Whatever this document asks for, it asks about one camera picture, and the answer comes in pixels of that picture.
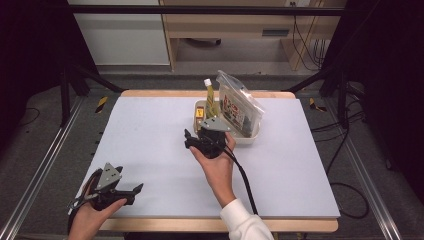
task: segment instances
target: plastic bag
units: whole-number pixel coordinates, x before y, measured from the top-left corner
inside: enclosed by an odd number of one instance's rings
[[[237,78],[219,70],[216,80],[222,116],[244,137],[257,134],[264,108]]]

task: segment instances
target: cable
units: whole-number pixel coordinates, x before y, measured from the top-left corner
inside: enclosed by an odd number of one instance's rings
[[[223,151],[233,160],[233,162],[237,165],[241,176],[243,178],[244,181],[244,185],[246,186],[246,190],[247,190],[247,195],[249,196],[249,201],[250,201],[250,205],[252,206],[252,210],[253,213],[256,215],[258,214],[258,210],[256,209],[256,204],[255,204],[255,200],[253,199],[253,195],[252,195],[252,190],[250,189],[250,184],[249,184],[249,179],[247,178],[246,172],[244,171],[243,167],[240,165],[240,163],[237,161],[236,157],[234,156],[234,154],[230,152],[228,152],[227,150],[223,149]]]
[[[297,52],[297,54],[299,55],[300,60],[302,61],[303,66],[304,66],[306,69],[308,69],[308,70],[310,70],[310,71],[319,71],[319,70],[321,69],[321,66],[320,66],[320,64],[317,64],[317,62],[315,61],[315,59],[311,56],[311,53],[309,52],[309,48],[308,48],[308,46],[306,45],[306,41],[305,41],[305,40],[303,40],[302,34],[300,33],[300,30],[299,30],[299,28],[298,28],[298,26],[297,26],[296,15],[293,15],[293,19],[294,19],[294,24],[293,24],[293,47],[294,47],[294,49],[295,49],[295,51]],[[311,24],[311,25],[310,25],[310,27],[309,27],[308,34],[310,34],[310,33],[311,33],[311,29],[312,29],[312,24]],[[318,67],[318,69],[311,69],[311,68],[308,68],[308,67],[306,66],[306,64],[305,64],[305,62],[304,62],[304,60],[303,60],[303,57],[302,57],[302,55],[299,53],[299,51],[298,51],[298,49],[297,49],[297,47],[296,47],[296,43],[295,43],[295,41],[294,41],[294,38],[295,38],[294,34],[295,34],[296,30],[297,30],[298,35],[299,35],[299,37],[300,37],[300,39],[301,39],[301,41],[302,41],[302,43],[303,43],[303,46],[304,46],[304,47],[305,47],[305,49],[306,49],[306,52],[307,52],[307,53],[308,53],[308,55],[309,55],[309,58],[311,59],[312,63],[313,63],[315,66],[317,66],[317,67]]]
[[[321,41],[321,46],[320,46],[320,51],[318,54],[318,43]],[[313,61],[315,61],[318,64],[319,69],[321,69],[322,64],[324,62],[324,52],[325,52],[325,40],[324,39],[316,39],[315,43],[314,43],[314,50],[313,50],[313,55],[314,55],[314,59]]]
[[[35,110],[36,112],[37,112],[37,116],[35,116],[31,121],[29,121],[29,122],[26,122],[26,123],[22,123],[22,124],[19,124],[18,126],[19,127],[22,127],[22,126],[25,126],[25,125],[28,125],[28,124],[30,124],[30,123],[32,123],[32,122],[34,122],[39,116],[40,116],[40,110],[38,110],[37,108],[26,108],[26,110]]]
[[[353,114],[352,116],[348,117],[349,123],[354,123],[358,120],[364,119],[364,116],[365,116],[365,112],[359,111],[359,112]],[[311,128],[310,130],[311,130],[311,132],[325,132],[325,131],[329,131],[331,129],[334,129],[338,126],[340,126],[340,122],[331,123],[331,124],[321,126],[321,127],[317,127],[317,128]]]
[[[237,161],[237,158],[234,155],[233,151],[228,146],[225,146],[225,148],[222,148],[221,146],[219,146],[219,144],[217,144],[216,142],[214,142],[212,139],[210,139],[207,136],[203,136],[203,137],[206,138],[213,145],[218,147],[221,151],[226,153],[231,158],[231,160],[233,160],[233,162],[237,165],[237,167],[238,167],[238,169],[241,173],[241,177],[243,178],[244,185],[246,186],[246,191],[247,191],[247,195],[249,197],[250,205],[252,206],[252,211],[253,211],[254,214],[259,215],[258,210],[256,209],[256,204],[255,204],[255,200],[253,198],[252,190],[250,189],[249,179],[247,178],[246,172],[244,171],[243,167]]]
[[[333,183],[330,183],[330,186],[335,186],[335,185],[339,185],[339,186],[347,187],[347,188],[349,188],[349,189],[351,189],[351,190],[355,191],[357,194],[359,194],[359,195],[361,196],[361,198],[362,198],[362,199],[364,200],[364,202],[365,202],[365,212],[364,212],[363,214],[361,214],[361,215],[358,215],[358,216],[356,216],[356,215],[352,215],[352,214],[347,213],[346,211],[343,211],[343,210],[340,210],[340,212],[341,212],[342,214],[344,214],[344,215],[346,215],[346,216],[348,216],[348,217],[350,217],[350,218],[354,218],[354,219],[363,219],[363,218],[365,218],[365,217],[368,215],[369,211],[370,211],[370,206],[369,206],[369,203],[368,203],[368,201],[367,201],[367,198],[364,196],[364,194],[362,194],[362,193],[361,193],[358,189],[356,189],[356,188],[354,188],[354,187],[352,187],[352,186],[350,186],[350,185],[348,185],[348,184],[345,184],[345,183],[341,183],[341,182],[333,182]]]
[[[336,138],[338,138],[338,137],[340,137],[340,136],[343,136],[345,133],[346,133],[346,132],[343,132],[343,133],[340,133],[340,134],[339,134],[339,135],[337,135],[337,136],[334,136],[334,137],[331,137],[331,138],[327,138],[327,139],[315,140],[315,142],[317,143],[317,142],[327,142],[327,141],[331,141],[331,140],[334,140],[334,139],[336,139]]]
[[[296,29],[299,31],[299,29],[297,28],[297,23],[296,23],[296,16],[293,16],[294,17],[294,25],[293,25],[293,47],[294,47],[294,50],[297,52],[297,54],[299,55],[299,57],[300,57],[300,60],[302,61],[302,63],[303,63],[303,66],[306,68],[306,69],[308,69],[308,70],[310,70],[310,71],[318,71],[319,69],[311,69],[311,68],[308,68],[307,66],[306,66],[306,64],[305,64],[305,61],[303,61],[303,57],[302,57],[302,55],[299,53],[299,50],[297,50],[297,47],[296,47],[296,43],[294,42],[294,33],[295,33],[295,31],[296,31]]]
[[[349,103],[348,104],[348,106],[350,106],[350,105],[352,105],[353,103],[356,103],[357,101],[353,101],[353,102],[351,102],[351,103]],[[346,107],[346,109],[345,109],[345,114],[347,115],[347,112],[348,112],[348,110],[349,110],[349,108],[348,107]],[[360,115],[360,114],[362,114],[363,113],[363,111],[359,111],[359,112],[357,112],[357,113],[355,113],[355,114],[353,114],[352,116],[350,116],[350,117],[347,117],[347,119],[350,119],[350,118],[352,118],[352,117],[355,117],[355,116],[358,116],[358,115]],[[336,152],[334,153],[334,156],[333,156],[333,158],[331,159],[331,161],[330,161],[330,164],[327,166],[327,169],[325,170],[325,174],[327,175],[327,177],[328,177],[328,174],[330,173],[330,169],[331,169],[331,167],[332,167],[332,165],[333,165],[333,163],[334,163],[334,161],[336,160],[336,158],[337,158],[337,155],[339,154],[339,152],[340,152],[340,150],[341,150],[341,148],[342,148],[342,146],[343,146],[343,144],[345,143],[345,141],[346,141],[346,139],[347,139],[347,136],[348,136],[348,134],[349,134],[349,125],[350,125],[350,122],[349,122],[349,124],[348,124],[348,126],[347,126],[347,129],[346,129],[346,132],[344,133],[344,137],[343,137],[343,140],[342,140],[342,142],[340,143],[340,145],[339,145],[339,147],[337,148],[337,150],[336,150]],[[351,190],[353,190],[353,191],[355,191],[356,193],[358,193],[360,196],[361,196],[361,198],[364,200],[364,202],[365,202],[365,212],[363,213],[363,214],[361,214],[361,215],[359,215],[359,216],[356,216],[356,215],[352,215],[352,214],[349,214],[349,213],[347,213],[346,211],[343,211],[343,210],[339,210],[340,211],[340,213],[342,213],[342,214],[344,214],[345,216],[347,216],[347,217],[350,217],[350,218],[354,218],[354,219],[362,219],[362,218],[365,218],[367,215],[368,215],[368,213],[369,213],[369,203],[368,203],[368,201],[367,201],[367,198],[358,190],[358,189],[356,189],[355,187],[353,187],[353,186],[351,186],[351,185],[348,185],[348,184],[345,184],[345,183],[341,183],[341,182],[330,182],[330,186],[334,186],[334,185],[339,185],[339,186],[343,186],[343,187],[347,187],[347,188],[349,188],[349,189],[351,189]]]

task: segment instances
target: white cap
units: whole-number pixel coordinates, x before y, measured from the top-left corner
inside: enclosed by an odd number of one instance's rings
[[[205,79],[204,82],[206,87],[212,85],[211,80],[209,78]]]

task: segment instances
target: black pole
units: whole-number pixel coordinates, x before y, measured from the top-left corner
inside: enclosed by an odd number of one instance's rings
[[[214,15],[290,15],[290,16],[358,16],[363,10],[310,7],[246,6],[151,6],[151,5],[46,5],[52,10],[67,9],[90,14],[214,14]]]
[[[61,127],[65,126],[69,117],[71,116],[71,105],[69,101],[69,85],[67,80],[67,70],[66,67],[63,69],[63,72],[60,73],[60,95],[62,99],[62,123]]]
[[[340,121],[340,125],[347,129],[349,127],[349,122],[347,118],[347,109],[346,109],[346,94],[348,89],[348,81],[346,81],[346,76],[343,73],[343,70],[337,74],[340,77],[339,82],[339,94],[337,101],[337,117]]]

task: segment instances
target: bottle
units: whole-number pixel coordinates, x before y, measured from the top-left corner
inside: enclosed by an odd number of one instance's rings
[[[213,92],[211,80],[208,78],[208,79],[205,79],[204,82],[205,82],[206,89],[208,90],[208,95],[206,98],[206,106],[205,106],[206,119],[209,119],[211,117],[217,116],[218,114],[215,107],[214,92]]]

